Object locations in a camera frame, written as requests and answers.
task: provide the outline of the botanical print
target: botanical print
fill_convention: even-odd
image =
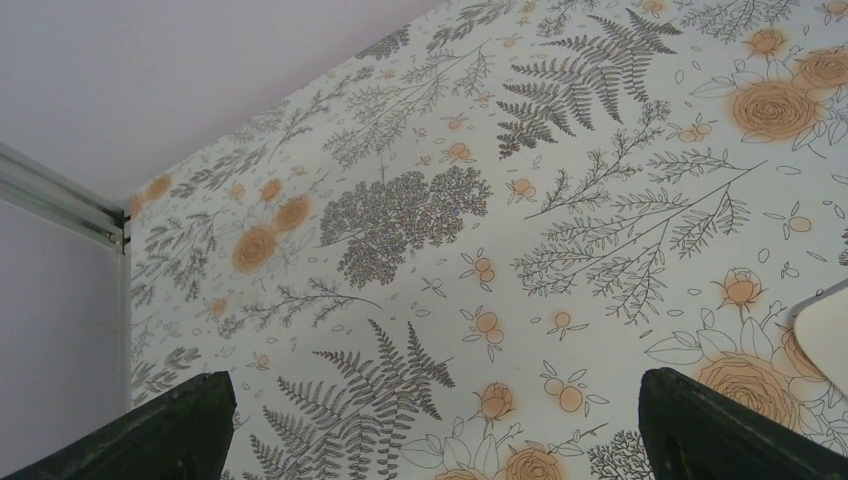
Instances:
[[[670,366],[848,456],[794,320],[848,266],[845,2],[450,0],[132,196],[134,405],[222,479],[653,478]]]

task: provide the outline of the metal frame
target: metal frame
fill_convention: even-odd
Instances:
[[[121,411],[130,410],[128,218],[118,205],[0,142],[0,200],[107,246],[119,255]]]

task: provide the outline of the wall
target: wall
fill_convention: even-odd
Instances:
[[[0,202],[0,477],[113,420],[119,270],[108,248]]]
[[[0,141],[122,201],[441,2],[0,2]]]

